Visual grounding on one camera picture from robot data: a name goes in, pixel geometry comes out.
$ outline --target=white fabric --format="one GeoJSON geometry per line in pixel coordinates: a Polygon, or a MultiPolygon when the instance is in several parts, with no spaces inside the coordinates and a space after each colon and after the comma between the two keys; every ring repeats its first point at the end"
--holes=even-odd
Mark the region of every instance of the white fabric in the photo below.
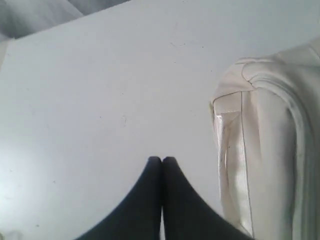
{"type": "Polygon", "coordinates": [[[225,218],[258,240],[317,240],[320,38],[245,58],[211,103],[225,218]]]}

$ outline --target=white leather bag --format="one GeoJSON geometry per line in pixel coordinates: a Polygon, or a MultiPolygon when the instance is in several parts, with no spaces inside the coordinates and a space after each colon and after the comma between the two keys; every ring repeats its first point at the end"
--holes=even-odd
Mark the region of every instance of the white leather bag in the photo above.
{"type": "Polygon", "coordinates": [[[225,219],[257,240],[319,240],[320,38],[239,60],[211,111],[225,219]]]}

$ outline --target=white surface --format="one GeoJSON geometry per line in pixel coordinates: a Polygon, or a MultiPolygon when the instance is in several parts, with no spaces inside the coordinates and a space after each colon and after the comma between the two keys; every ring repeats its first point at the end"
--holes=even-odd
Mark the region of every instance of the white surface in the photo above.
{"type": "Polygon", "coordinates": [[[10,44],[0,72],[0,232],[71,240],[175,156],[221,213],[209,99],[243,56],[319,32],[317,0],[132,0],[10,44]]]}

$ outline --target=white table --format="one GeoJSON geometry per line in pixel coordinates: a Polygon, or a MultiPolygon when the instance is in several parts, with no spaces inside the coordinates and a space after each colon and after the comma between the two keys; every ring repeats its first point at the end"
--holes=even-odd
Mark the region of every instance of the white table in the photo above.
{"type": "Polygon", "coordinates": [[[0,71],[0,232],[72,240],[148,156],[222,213],[208,103],[236,59],[317,36],[317,0],[132,0],[19,40],[0,71]]]}

